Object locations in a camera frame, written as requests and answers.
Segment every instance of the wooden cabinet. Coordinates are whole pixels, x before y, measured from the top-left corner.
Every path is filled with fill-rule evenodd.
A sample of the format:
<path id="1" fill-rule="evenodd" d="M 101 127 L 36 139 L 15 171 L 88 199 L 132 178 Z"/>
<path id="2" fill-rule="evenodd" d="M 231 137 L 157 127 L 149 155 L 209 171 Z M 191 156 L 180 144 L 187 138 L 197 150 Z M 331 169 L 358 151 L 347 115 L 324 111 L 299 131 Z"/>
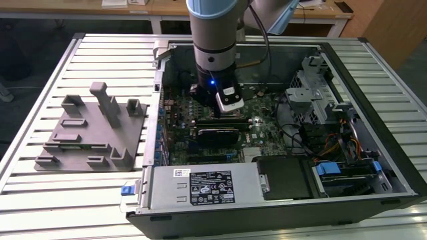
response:
<path id="1" fill-rule="evenodd" d="M 396 70 L 427 35 L 427 0 L 346 0 L 354 10 L 342 37 L 366 37 Z"/>

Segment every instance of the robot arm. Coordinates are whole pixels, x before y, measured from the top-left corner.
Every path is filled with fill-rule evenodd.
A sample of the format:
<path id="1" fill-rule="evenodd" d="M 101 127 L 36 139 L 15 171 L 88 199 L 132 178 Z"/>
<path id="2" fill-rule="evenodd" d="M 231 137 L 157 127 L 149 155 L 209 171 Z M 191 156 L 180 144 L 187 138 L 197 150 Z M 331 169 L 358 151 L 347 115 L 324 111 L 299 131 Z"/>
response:
<path id="1" fill-rule="evenodd" d="M 217 114 L 244 106 L 235 76 L 237 19 L 256 26 L 251 11 L 245 11 L 251 4 L 268 32 L 280 34 L 297 3 L 299 0 L 187 0 L 197 68 L 192 96 Z"/>

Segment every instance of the blue drive latch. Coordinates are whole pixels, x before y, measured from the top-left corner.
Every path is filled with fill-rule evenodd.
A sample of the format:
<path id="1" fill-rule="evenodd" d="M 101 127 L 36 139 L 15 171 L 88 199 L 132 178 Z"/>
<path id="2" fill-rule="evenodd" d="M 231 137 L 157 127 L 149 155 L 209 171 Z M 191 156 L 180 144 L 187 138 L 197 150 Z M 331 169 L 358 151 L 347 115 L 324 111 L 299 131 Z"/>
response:
<path id="1" fill-rule="evenodd" d="M 336 162 L 322 162 L 318 166 L 315 166 L 315 170 L 318 171 L 319 176 L 324 174 L 342 173 L 342 170 Z"/>
<path id="2" fill-rule="evenodd" d="M 376 173 L 379 173 L 383 170 L 379 161 L 374 161 L 372 164 L 374 164 L 374 168 L 375 168 Z"/>
<path id="3" fill-rule="evenodd" d="M 135 195 L 135 185 L 123 186 L 120 195 L 121 196 L 132 196 L 132 195 Z"/>

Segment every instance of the aluminum table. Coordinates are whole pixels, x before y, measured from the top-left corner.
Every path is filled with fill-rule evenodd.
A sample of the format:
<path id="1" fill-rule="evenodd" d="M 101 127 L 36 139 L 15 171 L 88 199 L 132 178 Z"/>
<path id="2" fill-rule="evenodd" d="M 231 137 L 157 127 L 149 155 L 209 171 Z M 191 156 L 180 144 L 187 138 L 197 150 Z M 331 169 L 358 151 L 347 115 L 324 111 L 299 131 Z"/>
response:
<path id="1" fill-rule="evenodd" d="M 144 240 L 121 212 L 121 186 L 141 176 L 148 124 L 141 131 L 135 171 L 112 173 L 37 172 L 35 157 L 61 116 L 65 95 L 89 93 L 93 81 L 108 85 L 120 103 L 153 102 L 157 75 L 153 47 L 160 40 L 191 41 L 188 35 L 76 34 L 24 124 L 0 162 L 0 237 L 21 239 Z M 248 36 L 248 41 L 263 41 Z M 271 37 L 276 42 L 330 42 L 355 81 L 420 174 L 427 178 L 427 108 L 368 43 L 356 38 Z M 335 81 L 342 98 L 348 99 Z M 156 109 L 147 110 L 147 120 Z M 136 204 L 136 197 L 125 205 Z M 193 239 L 426 239 L 427 207 L 387 211 L 360 223 L 249 232 Z"/>

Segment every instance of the motherboard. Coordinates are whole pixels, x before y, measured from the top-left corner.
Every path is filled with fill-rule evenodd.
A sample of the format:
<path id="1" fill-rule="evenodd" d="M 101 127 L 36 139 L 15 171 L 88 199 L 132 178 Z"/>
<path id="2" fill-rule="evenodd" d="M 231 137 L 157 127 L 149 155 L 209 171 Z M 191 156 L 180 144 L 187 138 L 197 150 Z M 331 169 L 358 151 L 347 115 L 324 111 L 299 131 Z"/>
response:
<path id="1" fill-rule="evenodd" d="M 256 156 L 285 155 L 283 132 L 276 123 L 277 93 L 259 92 L 256 87 L 241 89 L 248 94 L 244 107 L 216 118 L 212 110 L 201 106 L 184 91 L 165 91 L 167 134 L 169 165 L 244 163 Z M 208 135 L 211 143 L 201 144 L 199 129 L 235 131 L 231 137 Z M 236 138 L 232 144 L 216 144 Z"/>

